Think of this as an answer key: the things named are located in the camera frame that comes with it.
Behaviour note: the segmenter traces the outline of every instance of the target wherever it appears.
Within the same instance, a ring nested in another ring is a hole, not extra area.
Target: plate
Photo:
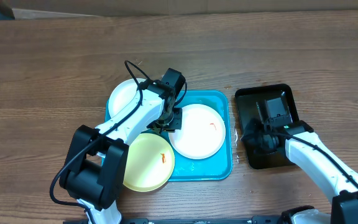
[[[146,81],[144,78],[136,78],[139,83]],[[137,85],[133,79],[119,84],[109,98],[109,114],[114,117],[135,97]]]
[[[124,185],[137,192],[161,187],[172,175],[175,155],[171,145],[156,134],[140,134],[129,146]]]
[[[226,128],[214,109],[201,104],[182,108],[181,130],[169,133],[173,148],[190,159],[205,159],[222,147]]]

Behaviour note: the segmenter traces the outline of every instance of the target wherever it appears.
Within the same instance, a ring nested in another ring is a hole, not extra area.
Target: wood grain surface
[[[301,205],[330,212],[301,169],[249,167],[236,140],[240,88],[290,85],[300,118],[358,172],[358,11],[0,21],[0,223],[84,217],[55,205],[48,188],[75,129],[102,123],[110,93],[130,79],[125,59],[152,78],[171,67],[191,90],[222,91],[233,153],[222,181],[124,189],[125,217],[239,218]]]

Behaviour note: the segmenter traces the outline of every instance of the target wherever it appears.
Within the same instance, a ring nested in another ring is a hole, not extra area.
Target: cable
[[[178,105],[178,104],[184,99],[184,97],[185,97],[185,95],[186,95],[186,92],[187,92],[187,82],[185,81],[185,92],[183,93],[183,95],[181,96],[181,98],[173,104],[173,106]]]
[[[255,133],[255,134],[259,134],[259,135],[268,134],[268,135],[271,135],[271,136],[282,136],[282,137],[286,137],[286,138],[292,138],[292,139],[295,139],[295,140],[297,140],[299,142],[302,142],[303,144],[306,144],[307,146],[312,147],[313,149],[317,150],[322,155],[324,155],[343,174],[343,176],[345,176],[346,179],[349,180],[349,182],[351,182],[358,189],[358,183],[353,179],[353,177],[351,175],[349,175],[326,151],[322,150],[317,145],[313,145],[312,143],[310,143],[308,141],[305,141],[302,138],[295,137],[295,136],[293,136],[291,134],[276,133],[276,132],[265,132],[265,133]],[[251,136],[255,136],[255,135],[250,134],[250,135],[246,135],[244,137],[247,137],[247,136],[251,137]]]
[[[134,79],[136,85],[139,87],[139,82],[137,81],[135,75],[132,73],[132,71],[130,70],[128,63],[131,64],[132,66],[134,66],[136,69],[138,69],[143,75],[146,76],[147,79],[151,80],[138,66],[134,65],[132,62],[126,60],[125,62],[125,66],[128,69],[129,74],[131,75],[131,77]],[[139,94],[140,94],[140,99],[137,102],[135,108],[129,112],[124,118],[122,118],[118,123],[114,124],[112,128],[108,129],[105,133],[103,133],[102,135],[100,135],[100,137],[98,137],[97,139],[95,139],[94,141],[90,142],[87,146],[85,146],[77,155],[75,155],[70,161],[68,161],[66,163],[66,165],[64,165],[60,171],[56,174],[56,176],[53,178],[52,183],[50,184],[50,188],[49,188],[49,196],[52,199],[53,202],[59,204],[59,205],[68,205],[68,206],[78,206],[81,208],[84,208],[85,212],[88,214],[89,219],[91,221],[92,224],[95,224],[92,213],[90,212],[90,209],[86,206],[83,205],[81,203],[76,203],[76,202],[64,202],[61,200],[58,200],[55,195],[53,194],[53,190],[55,188],[55,185],[57,183],[57,180],[59,179],[59,177],[62,175],[62,173],[64,171],[66,171],[68,169],[68,167],[82,154],[87,153],[96,143],[100,142],[102,139],[104,139],[105,136],[107,136],[109,133],[111,133],[112,131],[114,131],[115,129],[117,129],[123,122],[125,122],[129,117],[131,117],[136,110],[141,106],[142,101],[143,101],[143,93],[142,90],[139,88]]]

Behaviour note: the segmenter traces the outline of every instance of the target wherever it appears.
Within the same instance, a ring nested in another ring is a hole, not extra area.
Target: yellow plate
[[[172,175],[175,155],[171,145],[156,134],[140,134],[129,146],[124,185],[138,192],[161,187]]]

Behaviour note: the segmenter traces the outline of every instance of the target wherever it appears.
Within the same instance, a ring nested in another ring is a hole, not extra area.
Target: white plate
[[[144,78],[137,78],[139,83],[146,81]],[[135,97],[137,85],[133,79],[126,80],[118,85],[111,93],[109,99],[109,114],[114,117],[124,109],[126,105]]]
[[[205,159],[218,152],[226,135],[218,112],[200,104],[188,105],[182,110],[181,130],[169,133],[173,148],[190,159]]]

